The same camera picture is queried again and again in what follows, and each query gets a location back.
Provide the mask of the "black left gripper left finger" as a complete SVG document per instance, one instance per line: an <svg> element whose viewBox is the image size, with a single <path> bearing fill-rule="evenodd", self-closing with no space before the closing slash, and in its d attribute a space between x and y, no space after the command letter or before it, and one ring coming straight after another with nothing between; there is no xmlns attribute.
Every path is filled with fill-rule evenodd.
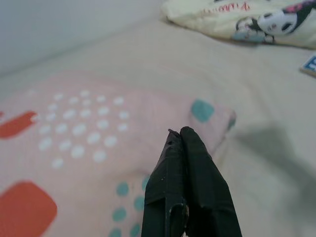
<svg viewBox="0 0 316 237"><path fill-rule="evenodd" d="M145 189L141 236L181 237L187 222L186 169L180 134L169 130Z"/></svg>

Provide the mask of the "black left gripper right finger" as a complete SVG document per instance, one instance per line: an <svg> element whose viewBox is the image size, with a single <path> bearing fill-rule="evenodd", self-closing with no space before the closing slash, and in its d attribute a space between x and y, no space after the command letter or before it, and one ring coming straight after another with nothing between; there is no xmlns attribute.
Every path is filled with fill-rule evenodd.
<svg viewBox="0 0 316 237"><path fill-rule="evenodd" d="M190 184L189 237L240 237L241 230L227 182L199 135L190 127L180 131Z"/></svg>

